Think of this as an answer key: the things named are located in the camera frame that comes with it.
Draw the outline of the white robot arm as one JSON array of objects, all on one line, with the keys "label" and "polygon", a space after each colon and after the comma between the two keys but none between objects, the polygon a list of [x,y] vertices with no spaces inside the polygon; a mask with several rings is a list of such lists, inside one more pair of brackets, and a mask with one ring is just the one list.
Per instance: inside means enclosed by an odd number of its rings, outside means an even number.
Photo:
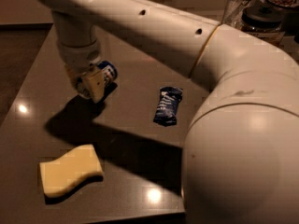
[{"label": "white robot arm", "polygon": [[96,28],[187,80],[188,224],[299,224],[298,66],[235,28],[148,0],[38,0],[52,13],[75,91],[99,101]]}]

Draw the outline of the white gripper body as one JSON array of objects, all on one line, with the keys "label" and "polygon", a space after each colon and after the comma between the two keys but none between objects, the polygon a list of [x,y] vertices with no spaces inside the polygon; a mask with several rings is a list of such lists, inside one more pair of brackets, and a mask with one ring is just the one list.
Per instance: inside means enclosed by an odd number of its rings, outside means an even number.
[{"label": "white gripper body", "polygon": [[57,45],[62,60],[76,74],[86,72],[91,64],[98,64],[102,60],[97,40],[89,45],[70,46],[61,41]]}]

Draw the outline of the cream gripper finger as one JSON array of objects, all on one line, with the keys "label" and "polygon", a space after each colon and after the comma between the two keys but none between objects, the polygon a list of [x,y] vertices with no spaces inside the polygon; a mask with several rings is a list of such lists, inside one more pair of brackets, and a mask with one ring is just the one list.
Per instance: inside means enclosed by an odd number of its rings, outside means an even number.
[{"label": "cream gripper finger", "polygon": [[77,84],[77,79],[78,79],[76,72],[68,64],[66,64],[64,66],[64,68],[65,68],[65,71],[66,71],[66,73],[69,77],[69,80],[70,80],[70,83],[71,83],[72,87],[75,89],[76,84]]},{"label": "cream gripper finger", "polygon": [[98,103],[105,93],[105,82],[102,70],[97,66],[91,66],[81,76],[84,95]]}]

